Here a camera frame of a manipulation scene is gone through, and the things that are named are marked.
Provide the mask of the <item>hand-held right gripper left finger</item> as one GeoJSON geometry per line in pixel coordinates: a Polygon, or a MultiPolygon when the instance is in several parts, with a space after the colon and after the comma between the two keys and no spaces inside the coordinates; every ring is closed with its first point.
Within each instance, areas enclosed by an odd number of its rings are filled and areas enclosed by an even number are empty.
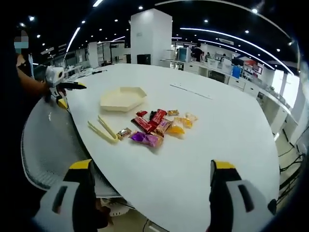
{"type": "Polygon", "coordinates": [[[32,221],[41,232],[96,232],[95,201],[92,160],[78,161],[43,195],[32,221]]]}

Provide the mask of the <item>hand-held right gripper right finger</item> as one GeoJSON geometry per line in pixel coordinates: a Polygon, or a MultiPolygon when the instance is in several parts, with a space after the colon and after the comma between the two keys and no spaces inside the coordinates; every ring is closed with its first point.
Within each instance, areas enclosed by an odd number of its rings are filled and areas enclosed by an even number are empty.
{"type": "Polygon", "coordinates": [[[277,201],[267,201],[227,161],[211,160],[210,232],[260,232],[274,218],[277,201]]]}

